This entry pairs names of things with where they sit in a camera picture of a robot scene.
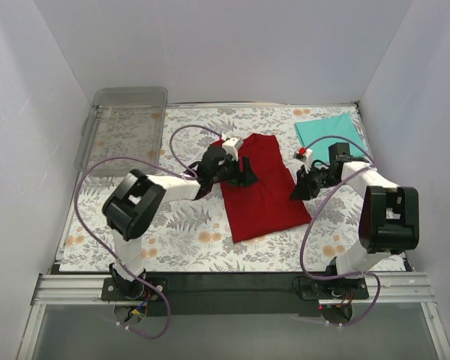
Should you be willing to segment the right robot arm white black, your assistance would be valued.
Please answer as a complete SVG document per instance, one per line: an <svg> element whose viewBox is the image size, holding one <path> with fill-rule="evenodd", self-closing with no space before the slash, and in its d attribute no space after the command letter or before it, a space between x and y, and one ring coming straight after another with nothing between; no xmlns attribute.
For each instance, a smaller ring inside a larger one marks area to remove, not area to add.
<svg viewBox="0 0 450 360"><path fill-rule="evenodd" d="M371 269L392 255L413 250L419 243L419 193L381 176L370 154L351 153L355 142L336 136L328 147L327 162L317 160L311 147L293 157L302 165L296 173L291 200L312 200L322 189L333 196L349 185L363 200L358 239L334 257L324 272L305 272L292 280L292 289L304 300L333 299L347 306L369 296L365 278Z"/></svg>

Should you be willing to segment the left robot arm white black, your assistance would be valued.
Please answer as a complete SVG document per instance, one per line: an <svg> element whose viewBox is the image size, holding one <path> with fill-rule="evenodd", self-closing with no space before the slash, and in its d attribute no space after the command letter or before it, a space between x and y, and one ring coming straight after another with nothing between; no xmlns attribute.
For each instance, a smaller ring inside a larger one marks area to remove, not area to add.
<svg viewBox="0 0 450 360"><path fill-rule="evenodd" d="M223 145L210 145L201 160L193 162L185 173L177 176L146 175L133 169L109 196L102 212L112 230L118 257L109 271L122 296L137 299L143 293L144 285L137 280L146 272L141 257L141 238L161 205L199 200L222 182L242 188L258 182L249 158L239 156L241 144L241 140L232 138Z"/></svg>

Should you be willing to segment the red t shirt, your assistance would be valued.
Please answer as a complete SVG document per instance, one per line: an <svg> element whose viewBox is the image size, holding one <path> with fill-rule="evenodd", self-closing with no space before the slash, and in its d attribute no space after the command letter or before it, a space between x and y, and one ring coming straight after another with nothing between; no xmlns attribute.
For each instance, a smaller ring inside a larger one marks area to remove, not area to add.
<svg viewBox="0 0 450 360"><path fill-rule="evenodd" d="M290 199L295 183L284 165L276 136L253 133L238 153L249 158L258 182L249 187L220 184L235 243L310 223L304 203Z"/></svg>

